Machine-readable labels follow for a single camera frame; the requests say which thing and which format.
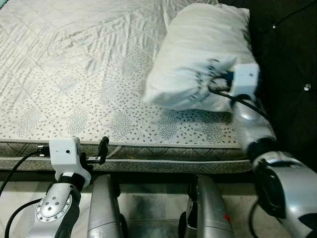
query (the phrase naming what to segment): black wire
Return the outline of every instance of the black wire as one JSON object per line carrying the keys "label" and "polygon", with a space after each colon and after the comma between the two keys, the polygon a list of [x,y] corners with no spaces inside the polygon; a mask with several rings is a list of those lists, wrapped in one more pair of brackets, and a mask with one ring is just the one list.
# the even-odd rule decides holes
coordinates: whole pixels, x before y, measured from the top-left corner
{"label": "black wire", "polygon": [[257,234],[255,233],[254,231],[254,227],[253,227],[253,217],[254,217],[254,212],[258,206],[258,200],[255,201],[255,203],[252,205],[252,208],[251,208],[251,211],[249,213],[249,218],[248,218],[248,224],[249,224],[249,230],[250,230],[250,233],[251,235],[253,236],[253,238],[259,238],[257,236]]}
{"label": "black wire", "polygon": [[240,98],[237,98],[237,97],[233,97],[233,96],[230,96],[229,94],[226,94],[226,93],[221,93],[219,91],[216,91],[216,90],[213,90],[211,89],[209,86],[208,86],[208,89],[211,93],[215,93],[215,94],[218,94],[220,96],[223,96],[223,97],[226,97],[226,98],[229,98],[230,100],[234,101],[234,102],[238,102],[238,103],[241,103],[243,104],[244,106],[247,106],[248,108],[251,108],[252,110],[256,111],[257,113],[259,113],[262,117],[264,117],[266,120],[268,120],[268,115],[266,113],[264,113],[263,111],[261,111],[259,108],[257,108],[256,106],[253,106],[252,104],[250,103],[247,103],[246,101],[244,101],[243,99],[240,99]]}
{"label": "black wire", "polygon": [[6,184],[9,182],[10,178],[12,177],[13,173],[17,170],[17,168],[29,157],[31,157],[34,154],[38,154],[38,151],[32,152],[31,154],[28,154],[26,156],[24,156],[14,167],[13,169],[10,171],[8,177],[6,177],[5,181],[3,182],[3,184],[1,185],[0,188],[0,197],[2,195],[2,192],[4,190],[4,187],[6,186]]}
{"label": "black wire", "polygon": [[28,206],[31,206],[33,204],[36,204],[38,202],[40,202],[42,199],[36,199],[34,201],[31,201],[31,202],[28,202],[28,203],[25,203],[24,205],[20,206],[12,215],[11,217],[9,218],[9,221],[8,223],[6,224],[6,227],[5,227],[5,232],[4,232],[4,238],[9,238],[9,233],[10,233],[10,227],[11,227],[11,224],[14,220],[14,218],[16,217],[16,215],[18,215],[18,213],[20,211],[22,211],[24,208],[28,207]]}

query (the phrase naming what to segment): floor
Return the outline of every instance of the floor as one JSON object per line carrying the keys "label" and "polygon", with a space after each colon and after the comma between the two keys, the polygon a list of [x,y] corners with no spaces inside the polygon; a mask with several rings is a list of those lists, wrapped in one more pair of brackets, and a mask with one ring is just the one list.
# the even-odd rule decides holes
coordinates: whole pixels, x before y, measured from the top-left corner
{"label": "floor", "polygon": [[[10,182],[0,198],[0,237],[10,215],[20,205],[43,197],[47,182]],[[236,238],[251,238],[247,217],[256,199],[251,184],[218,184],[231,218]],[[130,238],[177,238],[178,219],[187,204],[185,184],[123,184],[119,206],[128,223]],[[87,237],[87,222],[92,187],[84,189],[80,218],[72,238]],[[10,238],[24,238],[32,225],[33,208],[19,214],[11,227]],[[258,208],[255,230],[260,238],[289,238],[279,222]]]}

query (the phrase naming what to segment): pillowcase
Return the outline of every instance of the pillowcase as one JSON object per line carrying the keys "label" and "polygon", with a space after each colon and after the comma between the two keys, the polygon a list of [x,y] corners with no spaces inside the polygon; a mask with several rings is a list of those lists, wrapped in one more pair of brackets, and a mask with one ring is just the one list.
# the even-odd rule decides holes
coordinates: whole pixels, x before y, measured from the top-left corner
{"label": "pillowcase", "polygon": [[254,63],[249,11],[224,4],[192,4],[168,27],[145,82],[143,101],[172,110],[230,111],[228,99],[208,91],[214,78]]}

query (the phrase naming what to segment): mattress pattern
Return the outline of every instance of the mattress pattern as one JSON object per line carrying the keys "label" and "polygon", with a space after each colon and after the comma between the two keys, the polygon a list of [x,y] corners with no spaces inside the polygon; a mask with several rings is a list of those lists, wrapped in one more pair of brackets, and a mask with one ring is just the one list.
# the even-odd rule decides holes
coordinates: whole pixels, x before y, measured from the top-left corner
{"label": "mattress pattern", "polygon": [[[36,150],[37,143],[0,143],[0,170],[11,170],[22,155]],[[87,156],[95,156],[98,145],[83,145]],[[251,165],[240,149],[109,146],[103,165],[95,171],[157,173],[241,173]],[[49,158],[31,157],[19,170],[53,170]]]}
{"label": "mattress pattern", "polygon": [[0,141],[239,148],[230,114],[141,101],[169,22],[194,2],[10,0],[0,10]]}

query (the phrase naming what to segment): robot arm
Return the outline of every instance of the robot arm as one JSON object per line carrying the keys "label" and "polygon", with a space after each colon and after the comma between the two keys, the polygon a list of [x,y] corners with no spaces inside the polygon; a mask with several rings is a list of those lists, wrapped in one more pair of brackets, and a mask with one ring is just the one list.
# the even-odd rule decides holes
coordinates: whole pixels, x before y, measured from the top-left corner
{"label": "robot arm", "polygon": [[260,206],[275,216],[291,237],[317,237],[317,174],[278,151],[269,122],[257,112],[235,103],[233,123],[253,164]]}
{"label": "robot arm", "polygon": [[79,216],[80,191],[89,185],[91,166],[105,161],[109,139],[104,137],[97,157],[86,158],[77,137],[50,141],[51,163],[57,180],[38,203],[27,238],[69,238]]}

